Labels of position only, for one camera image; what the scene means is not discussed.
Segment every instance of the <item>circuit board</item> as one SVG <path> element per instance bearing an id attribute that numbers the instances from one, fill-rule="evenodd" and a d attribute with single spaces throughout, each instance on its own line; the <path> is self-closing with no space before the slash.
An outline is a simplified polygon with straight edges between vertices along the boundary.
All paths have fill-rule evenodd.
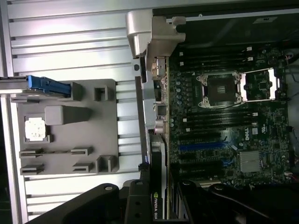
<path id="1" fill-rule="evenodd" d="M 272 100 L 274 83 L 267 69 L 278 81 Z M 285 62 L 280 49 L 176 49 L 169 58 L 169 71 L 168 136 L 174 176 L 236 188 L 290 181 L 284 175 L 290 164 Z M 231 85 L 236 77 L 231 74 L 246 72 L 242 87 L 248 102 Z M 201 105 L 207 99 L 205 91 L 209 108 Z"/>

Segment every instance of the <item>screw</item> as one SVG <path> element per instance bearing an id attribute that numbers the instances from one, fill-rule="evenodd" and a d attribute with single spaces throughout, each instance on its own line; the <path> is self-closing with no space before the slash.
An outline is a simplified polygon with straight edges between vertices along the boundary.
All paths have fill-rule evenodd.
<path id="1" fill-rule="evenodd" d="M 140 69 L 140 66 L 138 64 L 134 64 L 134 70 L 138 71 Z"/>
<path id="2" fill-rule="evenodd" d="M 190 185 L 189 181 L 183 181 L 183 185 Z"/>
<path id="3" fill-rule="evenodd" d="M 223 190 L 223 186 L 221 185 L 216 185 L 214 186 L 215 190 Z"/>

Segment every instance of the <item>blue latch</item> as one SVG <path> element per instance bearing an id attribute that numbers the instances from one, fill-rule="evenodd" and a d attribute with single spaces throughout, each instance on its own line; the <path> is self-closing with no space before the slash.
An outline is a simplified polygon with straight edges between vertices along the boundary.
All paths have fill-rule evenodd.
<path id="1" fill-rule="evenodd" d="M 60 93 L 71 96 L 71 85 L 57 82 L 46 77 L 28 76 L 28 86 L 32 89 L 42 90 L 44 93 Z"/>

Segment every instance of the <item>cpu socket cover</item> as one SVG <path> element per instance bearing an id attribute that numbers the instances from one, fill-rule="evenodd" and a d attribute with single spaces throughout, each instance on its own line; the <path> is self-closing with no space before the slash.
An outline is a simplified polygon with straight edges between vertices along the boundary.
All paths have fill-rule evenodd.
<path id="1" fill-rule="evenodd" d="M 202 83 L 203 99 L 199 107 L 222 108 L 242 102 L 240 74 L 237 72 L 209 73 L 197 77 Z"/>

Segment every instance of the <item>blue pcie slot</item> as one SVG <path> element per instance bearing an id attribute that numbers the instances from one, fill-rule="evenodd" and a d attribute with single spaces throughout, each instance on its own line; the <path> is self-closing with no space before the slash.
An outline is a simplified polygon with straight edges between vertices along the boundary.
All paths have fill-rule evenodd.
<path id="1" fill-rule="evenodd" d="M 44 93 L 55 92 L 71 96 L 71 85 L 57 82 L 46 77 L 28 76 L 28 87 L 42 90 Z"/>
<path id="2" fill-rule="evenodd" d="M 211 148 L 221 148 L 228 145 L 228 142 L 207 142 L 207 143 L 198 143 L 191 145 L 181 145 L 179 150 L 181 151 L 194 151 L 194 150 L 205 150 Z"/>

